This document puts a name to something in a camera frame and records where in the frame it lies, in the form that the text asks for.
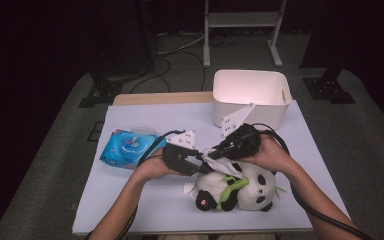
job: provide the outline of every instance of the white paper sheet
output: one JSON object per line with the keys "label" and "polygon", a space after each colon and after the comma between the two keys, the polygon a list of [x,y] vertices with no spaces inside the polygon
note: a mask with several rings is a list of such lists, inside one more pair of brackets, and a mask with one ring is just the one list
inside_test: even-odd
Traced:
{"label": "white paper sheet", "polygon": [[[87,234],[111,207],[132,170],[110,167],[99,160],[111,132],[116,129],[150,127],[164,134],[171,130],[195,130],[198,150],[217,145],[221,129],[212,122],[212,103],[111,106],[99,139],[94,163],[86,183],[76,219],[74,234]],[[296,101],[289,105],[277,133],[285,140],[291,155],[303,166],[319,187],[344,211],[346,208],[330,177]],[[290,185],[281,173],[277,186],[287,192],[273,200],[264,213],[235,208],[230,212],[202,212],[188,194],[185,182],[196,176],[166,176],[144,188],[131,233],[206,232],[206,231],[283,231],[311,228],[304,210],[292,196]]]}

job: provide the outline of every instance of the panda plush toy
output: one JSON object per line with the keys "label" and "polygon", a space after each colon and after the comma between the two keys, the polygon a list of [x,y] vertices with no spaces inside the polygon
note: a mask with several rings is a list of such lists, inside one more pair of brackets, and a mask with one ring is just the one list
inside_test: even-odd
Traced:
{"label": "panda plush toy", "polygon": [[197,178],[197,208],[202,211],[230,211],[238,205],[244,210],[270,210],[276,192],[274,174],[250,163],[237,162],[233,165],[242,172],[243,179],[218,171]]}
{"label": "panda plush toy", "polygon": [[267,212],[273,206],[276,194],[276,178],[266,169],[251,163],[239,163],[248,184],[238,192],[238,206],[244,210]]}

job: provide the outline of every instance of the blue package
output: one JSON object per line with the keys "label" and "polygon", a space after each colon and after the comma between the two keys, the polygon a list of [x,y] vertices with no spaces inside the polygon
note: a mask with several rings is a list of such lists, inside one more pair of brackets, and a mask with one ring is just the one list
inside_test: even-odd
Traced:
{"label": "blue package", "polygon": [[[154,134],[117,130],[111,134],[99,159],[113,167],[136,169],[139,159],[157,139]],[[165,145],[166,140],[163,139],[149,155]]]}

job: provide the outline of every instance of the white plastic piece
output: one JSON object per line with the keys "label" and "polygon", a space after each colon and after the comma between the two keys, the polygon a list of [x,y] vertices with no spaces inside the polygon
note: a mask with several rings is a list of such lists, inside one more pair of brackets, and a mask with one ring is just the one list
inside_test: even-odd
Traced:
{"label": "white plastic piece", "polygon": [[170,136],[167,142],[179,147],[195,149],[195,131],[190,130],[179,135]]}
{"label": "white plastic piece", "polygon": [[227,137],[232,132],[236,131],[236,129],[238,129],[242,125],[248,115],[252,112],[254,107],[255,104],[250,103],[245,107],[239,109],[238,111],[235,111],[223,117],[221,119],[221,136]]}

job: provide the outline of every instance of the hand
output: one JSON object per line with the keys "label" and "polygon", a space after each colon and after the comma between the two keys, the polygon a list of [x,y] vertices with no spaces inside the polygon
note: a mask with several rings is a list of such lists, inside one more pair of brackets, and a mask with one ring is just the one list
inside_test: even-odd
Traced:
{"label": "hand", "polygon": [[241,159],[243,162],[258,165],[275,172],[285,172],[295,161],[283,150],[272,136],[262,134],[258,152]]}
{"label": "hand", "polygon": [[147,180],[157,179],[164,177],[168,174],[181,175],[180,173],[173,171],[167,167],[167,165],[162,160],[162,148],[157,149],[149,159],[144,161],[134,172],[135,175],[138,175]]}

